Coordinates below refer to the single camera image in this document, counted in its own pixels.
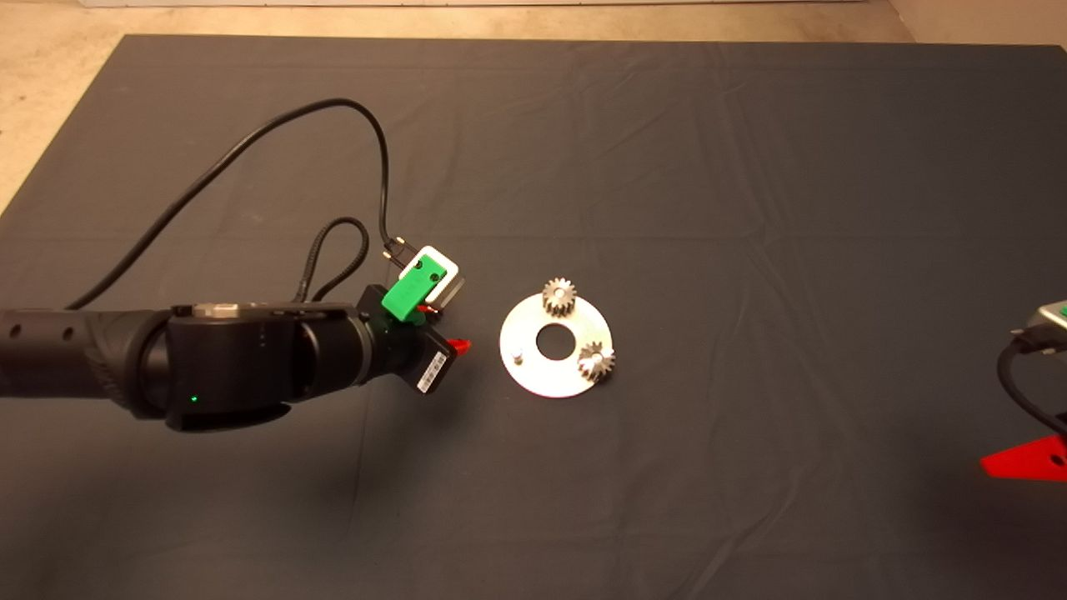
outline metal disc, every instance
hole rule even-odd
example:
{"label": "metal disc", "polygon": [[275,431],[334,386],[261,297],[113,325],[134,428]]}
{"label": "metal disc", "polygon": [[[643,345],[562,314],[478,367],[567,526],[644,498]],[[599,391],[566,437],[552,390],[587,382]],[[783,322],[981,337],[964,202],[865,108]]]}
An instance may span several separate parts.
{"label": "metal disc", "polygon": [[[580,297],[575,300],[573,311],[558,317],[544,310],[542,300],[540,294],[535,294],[508,313],[500,327],[500,360],[520,385],[539,396],[576,396],[594,384],[578,370],[578,352],[594,342],[614,348],[611,330],[600,311]],[[563,326],[574,335],[574,351],[570,357],[555,361],[538,349],[538,333],[550,325]]]}

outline green clip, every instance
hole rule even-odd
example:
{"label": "green clip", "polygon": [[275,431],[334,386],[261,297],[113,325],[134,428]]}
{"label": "green clip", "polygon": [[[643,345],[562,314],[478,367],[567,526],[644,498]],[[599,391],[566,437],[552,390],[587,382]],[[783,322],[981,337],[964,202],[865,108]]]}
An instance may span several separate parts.
{"label": "green clip", "polygon": [[429,256],[420,256],[417,260],[408,274],[393,284],[382,298],[382,307],[402,321],[414,322],[423,316],[416,309],[446,272],[444,267]]}

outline gear teeth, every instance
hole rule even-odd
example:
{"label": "gear teeth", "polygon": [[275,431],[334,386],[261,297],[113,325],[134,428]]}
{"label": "gear teeth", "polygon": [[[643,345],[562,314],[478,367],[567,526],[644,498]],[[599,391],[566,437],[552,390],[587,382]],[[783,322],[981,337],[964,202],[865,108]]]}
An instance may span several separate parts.
{"label": "gear teeth", "polygon": [[604,348],[600,342],[587,344],[578,352],[578,370],[586,379],[598,382],[615,368],[615,350]]}
{"label": "gear teeth", "polygon": [[574,310],[577,297],[577,289],[570,280],[556,278],[544,284],[544,289],[541,290],[541,305],[550,315],[561,317]]}

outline sticker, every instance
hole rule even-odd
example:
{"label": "sticker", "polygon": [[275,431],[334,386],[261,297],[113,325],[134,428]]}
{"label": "sticker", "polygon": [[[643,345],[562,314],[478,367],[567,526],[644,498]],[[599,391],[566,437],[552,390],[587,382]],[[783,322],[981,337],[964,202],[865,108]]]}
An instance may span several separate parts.
{"label": "sticker", "polygon": [[430,366],[426,367],[423,378],[418,380],[418,385],[416,385],[419,392],[425,394],[430,389],[430,385],[433,385],[433,380],[437,378],[441,367],[445,366],[446,362],[448,362],[448,357],[444,352],[437,352],[437,356],[433,357],[433,360],[430,361]]}

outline black cable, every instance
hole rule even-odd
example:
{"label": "black cable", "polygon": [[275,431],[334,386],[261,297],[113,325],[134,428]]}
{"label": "black cable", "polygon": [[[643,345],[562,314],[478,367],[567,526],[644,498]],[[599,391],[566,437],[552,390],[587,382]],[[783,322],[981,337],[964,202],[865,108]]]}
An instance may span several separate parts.
{"label": "black cable", "polygon": [[304,302],[307,300],[307,289],[312,285],[312,278],[315,275],[315,268],[319,263],[319,252],[322,251],[322,242],[325,241],[327,235],[333,231],[334,227],[345,223],[355,225],[355,227],[360,230],[360,252],[356,253],[355,258],[353,258],[340,273],[324,283],[322,287],[315,293],[312,300],[315,302],[322,300],[327,294],[330,294],[330,290],[337,287],[338,284],[354,273],[355,270],[360,268],[360,265],[363,264],[363,260],[367,258],[367,251],[370,249],[370,234],[367,233],[367,227],[363,226],[363,223],[353,217],[338,217],[333,221],[330,221],[319,231],[318,235],[315,236],[315,241],[312,242],[312,248],[307,251],[307,262],[304,264],[304,274],[300,278],[300,284],[297,286],[297,294],[292,298],[293,302]]}
{"label": "black cable", "polygon": [[1015,400],[1015,404],[1019,405],[1022,410],[1030,413],[1031,416],[1040,421],[1048,427],[1050,427],[1056,433],[1067,437],[1067,424],[1060,421],[1055,416],[1045,412],[1037,405],[1030,401],[1025,394],[1015,384],[1015,379],[1012,377],[1012,362],[1015,358],[1021,353],[1024,353],[1028,346],[1024,342],[1016,338],[1013,340],[1010,344],[1000,353],[997,358],[997,377],[1000,379],[1001,385],[1007,395]]}
{"label": "black cable", "polygon": [[382,243],[386,247],[393,244],[394,240],[385,227],[385,215],[388,208],[389,198],[389,153],[388,146],[385,144],[385,132],[382,130],[382,126],[378,122],[378,119],[376,119],[373,113],[371,113],[365,106],[348,98],[329,98],[282,113],[267,123],[264,123],[251,133],[245,136],[244,139],[237,142],[234,147],[229,148],[226,154],[222,155],[222,158],[216,161],[210,169],[193,181],[192,185],[186,189],[186,191],[181,192],[181,195],[179,195],[176,201],[163,210],[163,214],[160,215],[147,228],[147,231],[141,235],[133,247],[126,252],[126,255],[123,256],[114,267],[112,267],[111,271],[103,275],[103,278],[89,291],[83,294],[74,302],[67,304],[66,309],[69,311],[81,309],[111,287],[111,285],[114,284],[115,281],[117,281],[118,278],[121,278],[123,273],[125,273],[133,265],[141,254],[143,254],[144,251],[152,246],[152,242],[155,241],[156,237],[159,236],[163,228],[166,227],[166,225],[178,215],[178,212],[180,212],[192,199],[196,198],[196,194],[210,185],[216,177],[222,174],[222,172],[225,171],[230,163],[237,160],[237,157],[241,156],[244,151],[249,149],[252,144],[256,143],[256,141],[267,133],[273,131],[277,127],[281,127],[282,125],[285,125],[286,123],[289,123],[290,121],[333,107],[345,107],[357,111],[360,114],[365,116],[368,122],[370,122],[370,126],[375,129],[375,136],[378,137],[378,151],[381,155],[382,164],[381,192],[378,206],[378,231],[382,236]]}

